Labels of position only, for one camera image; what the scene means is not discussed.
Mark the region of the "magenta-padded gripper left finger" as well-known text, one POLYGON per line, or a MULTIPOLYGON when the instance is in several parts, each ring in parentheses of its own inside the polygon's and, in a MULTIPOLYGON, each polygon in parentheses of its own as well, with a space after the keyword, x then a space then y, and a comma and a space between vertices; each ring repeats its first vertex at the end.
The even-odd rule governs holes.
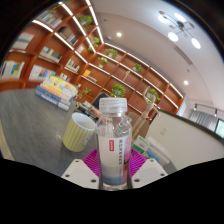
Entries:
POLYGON ((90 151, 83 159, 74 159, 62 178, 84 188, 98 189, 100 164, 97 150, 90 151))

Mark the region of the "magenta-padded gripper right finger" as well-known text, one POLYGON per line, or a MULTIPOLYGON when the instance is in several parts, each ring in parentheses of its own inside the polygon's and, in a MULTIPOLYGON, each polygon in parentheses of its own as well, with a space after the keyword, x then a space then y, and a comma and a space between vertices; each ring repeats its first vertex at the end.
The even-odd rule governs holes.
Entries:
POLYGON ((167 173, 154 158, 147 159, 137 150, 132 149, 129 176, 132 188, 136 189, 167 176, 167 173))

